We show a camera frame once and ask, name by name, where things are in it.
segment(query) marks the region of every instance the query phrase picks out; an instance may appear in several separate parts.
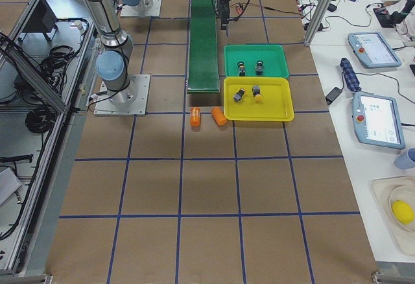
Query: blue cup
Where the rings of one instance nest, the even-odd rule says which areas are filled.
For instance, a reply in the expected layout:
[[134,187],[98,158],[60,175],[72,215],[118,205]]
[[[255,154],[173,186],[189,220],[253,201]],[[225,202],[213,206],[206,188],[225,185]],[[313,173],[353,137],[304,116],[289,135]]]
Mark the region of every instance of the blue cup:
[[413,169],[415,167],[415,148],[405,151],[395,160],[398,169]]

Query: white desk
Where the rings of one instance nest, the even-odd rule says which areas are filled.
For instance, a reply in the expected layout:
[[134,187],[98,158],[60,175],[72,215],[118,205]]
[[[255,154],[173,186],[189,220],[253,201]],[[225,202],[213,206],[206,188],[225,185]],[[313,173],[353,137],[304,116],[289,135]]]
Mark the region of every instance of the white desk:
[[[357,0],[355,3],[348,0],[342,1],[336,12],[327,11],[325,17],[339,15],[354,24],[368,24],[369,17],[364,9],[367,5],[377,2],[380,0]],[[380,31],[392,47],[399,46],[402,38],[406,39],[399,36],[394,29],[381,28],[372,12],[372,7],[368,10],[372,14],[372,22],[369,27],[353,27],[340,18],[331,18],[329,19],[331,28],[316,33],[311,43],[311,51],[324,93],[327,95],[335,86],[342,87],[338,65],[340,59],[346,57],[357,73],[380,72],[397,78],[401,92],[415,100],[415,77],[409,69],[409,64],[413,63],[415,57],[415,48],[397,51],[397,55],[403,62],[402,66],[398,68],[365,69],[353,54],[347,42],[347,35],[350,32]],[[413,111],[415,105],[398,95],[397,84],[394,80],[381,75],[371,77],[358,75],[358,78],[364,91],[396,98],[401,121],[415,124]],[[405,255],[398,247],[372,191],[374,180],[408,174],[415,175],[415,169],[401,171],[394,166],[394,160],[401,153],[399,150],[364,145],[357,141],[351,120],[351,98],[352,94],[345,86],[345,90],[329,107],[329,111],[373,255],[376,261],[415,263],[415,255]],[[415,128],[404,128],[403,133],[407,149],[415,147]]]

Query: tablet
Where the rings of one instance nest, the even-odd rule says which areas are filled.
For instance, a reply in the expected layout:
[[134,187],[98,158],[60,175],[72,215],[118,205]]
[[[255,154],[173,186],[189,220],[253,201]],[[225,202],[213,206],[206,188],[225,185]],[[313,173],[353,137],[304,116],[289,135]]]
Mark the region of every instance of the tablet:
[[399,67],[402,64],[380,32],[350,33],[348,41],[357,58],[368,68]]
[[351,102],[353,125],[361,143],[404,149],[405,141],[396,100],[358,92]]

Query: yellow tray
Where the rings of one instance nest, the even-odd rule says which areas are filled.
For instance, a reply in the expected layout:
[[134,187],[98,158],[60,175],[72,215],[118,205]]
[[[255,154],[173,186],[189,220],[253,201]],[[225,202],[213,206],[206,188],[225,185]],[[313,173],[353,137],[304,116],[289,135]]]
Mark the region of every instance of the yellow tray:
[[[262,102],[256,102],[252,86],[261,88]],[[241,89],[243,98],[235,102],[233,96]],[[292,121],[291,92],[285,78],[229,77],[224,81],[224,114],[229,120],[241,121]]]

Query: orange object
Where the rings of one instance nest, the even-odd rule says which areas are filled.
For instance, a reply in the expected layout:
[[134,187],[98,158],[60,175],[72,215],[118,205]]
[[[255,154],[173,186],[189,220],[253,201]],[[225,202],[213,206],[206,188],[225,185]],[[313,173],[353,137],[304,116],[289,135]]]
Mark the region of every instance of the orange object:
[[198,107],[190,108],[190,125],[200,126],[200,108]]
[[228,121],[219,107],[214,107],[210,112],[219,126],[224,125]]

